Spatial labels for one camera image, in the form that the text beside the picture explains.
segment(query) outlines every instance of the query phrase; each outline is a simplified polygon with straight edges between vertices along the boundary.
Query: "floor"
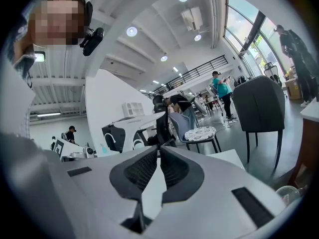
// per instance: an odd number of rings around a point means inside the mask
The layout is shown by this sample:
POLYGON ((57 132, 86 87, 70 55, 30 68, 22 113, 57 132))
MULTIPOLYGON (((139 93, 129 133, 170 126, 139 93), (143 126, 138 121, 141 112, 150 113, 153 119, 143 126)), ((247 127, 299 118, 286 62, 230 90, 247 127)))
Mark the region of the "floor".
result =
MULTIPOLYGON (((235 149, 248 173, 270 185, 274 189, 287 184, 289 176, 297 161, 302 138, 303 120, 300 117, 300 102, 286 99, 285 129, 283 143, 277 169, 274 170, 276 160, 277 132, 258 133, 258 147, 256 147, 255 134, 250 134, 250 162, 247 163, 246 134, 242 131, 240 121, 230 127, 223 125, 221 111, 199 118, 200 126, 213 126, 217 130, 217 137, 222 151, 235 149)), ((236 111, 231 105, 231 111, 236 116, 236 111)), ((177 141, 178 148, 186 145, 177 141)), ((190 150, 197 152, 196 145, 191 145, 190 150)), ((215 153, 211 142, 199 144, 202 154, 215 153)))

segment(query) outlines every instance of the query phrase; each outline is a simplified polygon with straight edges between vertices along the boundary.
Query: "air conditioner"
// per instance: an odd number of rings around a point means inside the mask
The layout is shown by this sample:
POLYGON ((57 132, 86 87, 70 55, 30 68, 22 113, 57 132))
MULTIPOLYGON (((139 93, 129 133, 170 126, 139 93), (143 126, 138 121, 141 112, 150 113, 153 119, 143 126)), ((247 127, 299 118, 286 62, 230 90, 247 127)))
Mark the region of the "air conditioner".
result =
POLYGON ((199 7, 187 9, 181 12, 181 16, 187 26, 188 31, 199 30, 203 25, 203 19, 201 17, 199 7))

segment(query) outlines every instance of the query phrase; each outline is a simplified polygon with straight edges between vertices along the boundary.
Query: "black shirt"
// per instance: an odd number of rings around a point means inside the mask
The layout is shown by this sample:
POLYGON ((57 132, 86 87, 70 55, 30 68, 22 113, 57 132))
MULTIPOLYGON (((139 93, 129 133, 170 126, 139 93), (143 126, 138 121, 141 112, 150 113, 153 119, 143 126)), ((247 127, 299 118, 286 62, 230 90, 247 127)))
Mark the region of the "black shirt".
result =
POLYGON ((191 106, 191 103, 181 95, 174 95, 171 96, 169 99, 174 105, 178 104, 182 112, 184 112, 188 107, 191 106))
POLYGON ((68 141, 71 142, 71 140, 74 140, 74 133, 71 131, 67 131, 65 133, 66 137, 68 138, 68 141))

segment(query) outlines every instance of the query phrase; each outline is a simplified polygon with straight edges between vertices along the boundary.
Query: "man in black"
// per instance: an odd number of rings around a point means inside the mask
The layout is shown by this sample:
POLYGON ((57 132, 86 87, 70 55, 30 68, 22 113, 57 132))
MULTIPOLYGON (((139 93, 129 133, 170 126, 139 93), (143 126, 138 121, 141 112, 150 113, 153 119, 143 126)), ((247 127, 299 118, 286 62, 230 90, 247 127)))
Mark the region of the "man in black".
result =
POLYGON ((65 135, 68 138, 69 142, 76 144, 74 141, 74 132, 76 132, 76 130, 75 130, 75 127, 72 125, 69 127, 69 131, 67 131, 65 135))
POLYGON ((177 113, 182 113, 183 115, 189 117, 190 129, 196 128, 196 117, 191 103, 181 95, 174 95, 170 98, 166 98, 166 105, 174 105, 174 111, 177 113))
POLYGON ((280 36, 279 39, 282 52, 286 56, 292 58, 294 62, 298 76, 298 82, 300 84, 304 99, 301 107, 305 108, 311 102, 312 98, 315 97, 315 88, 309 73, 312 68, 307 68, 306 66, 308 64, 309 66, 313 67, 313 65, 310 65, 307 47, 301 38, 292 30, 287 31, 284 30, 283 26, 277 25, 275 31, 280 36))

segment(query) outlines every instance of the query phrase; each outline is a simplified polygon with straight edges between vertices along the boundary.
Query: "cardboard box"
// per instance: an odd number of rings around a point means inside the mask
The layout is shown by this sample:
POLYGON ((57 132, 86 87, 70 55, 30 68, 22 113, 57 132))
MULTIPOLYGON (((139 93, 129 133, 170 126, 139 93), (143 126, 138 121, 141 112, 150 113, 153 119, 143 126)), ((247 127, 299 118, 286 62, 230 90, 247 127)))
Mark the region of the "cardboard box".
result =
POLYGON ((288 97, 291 100, 301 99, 300 86, 298 84, 298 78, 289 79, 285 82, 288 92, 288 97))

